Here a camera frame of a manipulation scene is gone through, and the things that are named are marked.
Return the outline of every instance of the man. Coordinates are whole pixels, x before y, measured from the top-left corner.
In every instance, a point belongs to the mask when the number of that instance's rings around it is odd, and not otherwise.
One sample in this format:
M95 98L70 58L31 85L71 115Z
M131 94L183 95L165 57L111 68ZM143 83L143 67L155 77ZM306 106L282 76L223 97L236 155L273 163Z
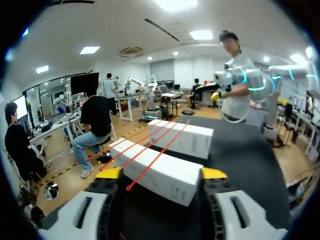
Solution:
M190 96L190 100L191 100L191 101L194 101L194 100L196 99L195 90L196 90L198 87L201 86L201 84L199 84L199 79L198 79L198 78L194 79L194 83L195 83L195 85L193 85L193 87L192 87L192 92L191 92L192 95ZM202 91L198 92L197 95L199 96L199 99L198 99L198 100L199 100L200 102L202 102Z
M116 109L116 101L115 96L116 94L116 86L114 81L111 79L112 74L108 73L106 75L106 81L104 82L104 90L105 90L105 96L108 100L109 109L112 110L113 116L117 115L117 109Z
M37 158L35 151L28 148L30 141L26 131L22 125L17 124L17 108L18 106L14 102L5 106L5 120L8 124L4 138L5 148L15 162L24 181L31 178L31 173L37 173L43 178L47 170L42 160Z
M97 89L87 89L88 100L83 104L80 123L84 124L85 133L74 139L72 146L76 161L82 166L81 178L87 178L94 170L87 160L85 148L97 154L100 150L96 146L103 143L111 133L111 119L108 100L103 96L96 96Z
M232 56L227 63L228 68L239 66L256 68L252 60L242 53L239 39L233 32L223 30L219 34L219 39L224 49ZM244 118L246 112L250 109L251 98L247 83L232 85L231 91L227 92L222 98L222 114L232 122Z

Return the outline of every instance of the computer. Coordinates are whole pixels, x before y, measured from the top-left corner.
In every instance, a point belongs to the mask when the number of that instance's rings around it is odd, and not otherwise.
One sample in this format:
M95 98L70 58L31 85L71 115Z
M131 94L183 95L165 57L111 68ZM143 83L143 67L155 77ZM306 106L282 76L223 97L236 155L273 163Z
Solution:
M161 97L173 98L177 94L169 93L167 86L159 86Z

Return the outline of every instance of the air vent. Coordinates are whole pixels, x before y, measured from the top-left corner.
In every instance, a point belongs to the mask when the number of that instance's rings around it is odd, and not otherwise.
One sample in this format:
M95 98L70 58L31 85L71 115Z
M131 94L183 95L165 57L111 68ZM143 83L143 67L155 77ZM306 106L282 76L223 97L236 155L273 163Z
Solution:
M95 1L89 0L54 0L50 6L60 5L60 4L94 4Z
M170 37L172 37L174 40L179 41L178 38L176 38L175 36L173 36L170 32L164 30L161 26L159 26L158 24L156 24L154 21L151 21L150 19L146 18L145 21L149 24L152 24L153 26L155 26L157 29L160 29L161 31L165 32L166 34L168 34Z
M128 59L128 58L129 58L129 57L126 56L126 55L118 55L117 57L120 58L120 59Z
M143 51L142 48L134 46L134 47L127 47L123 50L121 50L122 54L139 54Z

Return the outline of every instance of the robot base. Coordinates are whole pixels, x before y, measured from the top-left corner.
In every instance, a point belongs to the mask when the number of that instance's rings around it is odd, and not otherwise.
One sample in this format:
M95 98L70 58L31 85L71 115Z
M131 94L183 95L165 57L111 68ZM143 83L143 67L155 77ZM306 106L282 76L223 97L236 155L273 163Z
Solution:
M140 120L141 121L152 121L155 119L162 119L162 112L161 109L157 109L157 110L146 110L145 112L143 112L140 116Z

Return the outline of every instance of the jeans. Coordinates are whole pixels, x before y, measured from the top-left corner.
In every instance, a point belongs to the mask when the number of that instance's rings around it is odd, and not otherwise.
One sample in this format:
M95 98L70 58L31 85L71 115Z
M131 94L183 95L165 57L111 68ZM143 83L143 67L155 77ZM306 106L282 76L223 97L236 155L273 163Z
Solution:
M108 100L109 110L112 110L113 116L117 115L117 106L116 106L115 98L114 97L107 98L107 100Z
M89 131L73 140L72 146L75 159L84 170L88 170L93 167L91 162L87 160L88 156L85 152L85 148L90 148L95 154L97 154L100 152L100 149L96 145L103 143L109 136L110 134L106 136L96 136Z

